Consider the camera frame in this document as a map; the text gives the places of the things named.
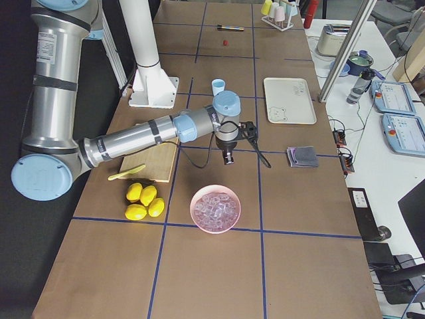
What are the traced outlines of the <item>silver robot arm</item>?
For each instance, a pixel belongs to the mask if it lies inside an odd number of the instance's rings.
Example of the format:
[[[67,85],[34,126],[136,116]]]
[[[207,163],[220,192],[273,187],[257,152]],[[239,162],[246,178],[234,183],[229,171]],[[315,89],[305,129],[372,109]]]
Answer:
[[[82,41],[102,36],[102,2],[33,1],[31,17],[39,28],[32,126],[22,142],[23,155],[11,170],[12,184],[21,195],[36,201],[57,199],[102,162],[173,138],[186,143],[212,133],[225,164],[233,162],[241,105],[239,96],[229,90],[216,93],[211,105],[198,110],[74,140]]]

